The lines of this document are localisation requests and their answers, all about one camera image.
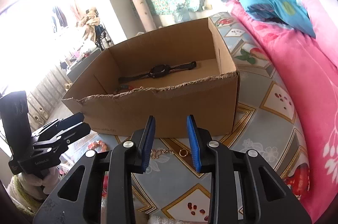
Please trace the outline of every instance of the watch face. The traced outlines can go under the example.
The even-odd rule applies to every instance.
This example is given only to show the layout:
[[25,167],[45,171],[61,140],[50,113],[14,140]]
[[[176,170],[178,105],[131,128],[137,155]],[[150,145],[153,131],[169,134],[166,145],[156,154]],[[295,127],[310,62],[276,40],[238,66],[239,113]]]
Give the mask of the watch face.
[[150,75],[165,75],[169,72],[169,66],[168,65],[158,65],[156,67],[153,67],[150,71]]

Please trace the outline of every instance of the plastic bag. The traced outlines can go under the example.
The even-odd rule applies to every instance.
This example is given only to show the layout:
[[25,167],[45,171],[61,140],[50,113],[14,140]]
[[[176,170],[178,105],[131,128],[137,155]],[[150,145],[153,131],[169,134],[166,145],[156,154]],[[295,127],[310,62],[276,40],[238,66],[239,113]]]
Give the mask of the plastic bag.
[[177,9],[173,12],[175,23],[183,23],[191,20],[189,11],[182,5],[177,5]]

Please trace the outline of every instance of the gold ring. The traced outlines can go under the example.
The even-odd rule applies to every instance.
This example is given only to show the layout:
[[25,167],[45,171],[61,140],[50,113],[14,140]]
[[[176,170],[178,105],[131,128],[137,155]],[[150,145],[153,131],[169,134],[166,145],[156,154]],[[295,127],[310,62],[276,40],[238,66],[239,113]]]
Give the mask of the gold ring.
[[188,151],[186,149],[181,149],[179,152],[180,157],[186,157],[188,155]]

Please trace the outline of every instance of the bed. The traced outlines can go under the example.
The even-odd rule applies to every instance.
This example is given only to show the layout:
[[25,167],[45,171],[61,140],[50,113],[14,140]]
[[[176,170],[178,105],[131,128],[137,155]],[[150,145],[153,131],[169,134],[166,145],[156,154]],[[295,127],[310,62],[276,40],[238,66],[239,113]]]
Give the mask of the bed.
[[338,192],[337,68],[318,39],[288,25],[253,20],[237,1],[228,2],[228,7],[272,59],[294,101],[308,148],[311,181],[300,201],[315,222]]
[[[311,188],[308,152],[300,119],[283,80],[264,50],[235,17],[222,12],[211,19],[241,76],[234,130],[228,136],[214,139],[236,151],[257,150],[302,200]],[[72,165],[87,151],[90,142],[100,140],[113,149],[126,137],[93,132],[72,146],[64,163]],[[235,178],[238,218],[242,219],[238,175]],[[134,205],[140,212],[177,220],[207,221],[211,174],[195,171],[187,138],[156,138],[146,173],[133,174],[132,184]]]

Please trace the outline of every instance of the cardboard box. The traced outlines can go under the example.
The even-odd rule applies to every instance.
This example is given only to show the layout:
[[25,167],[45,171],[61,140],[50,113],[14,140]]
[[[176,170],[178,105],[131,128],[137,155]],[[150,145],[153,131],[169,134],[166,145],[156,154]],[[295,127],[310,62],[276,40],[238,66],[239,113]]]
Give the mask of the cardboard box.
[[[113,95],[118,78],[148,72],[159,64],[197,62],[192,70],[127,83],[136,89]],[[157,29],[103,51],[63,98],[73,112],[100,133],[130,136],[156,118],[156,137],[187,137],[186,119],[212,135],[234,126],[239,72],[209,18]]]

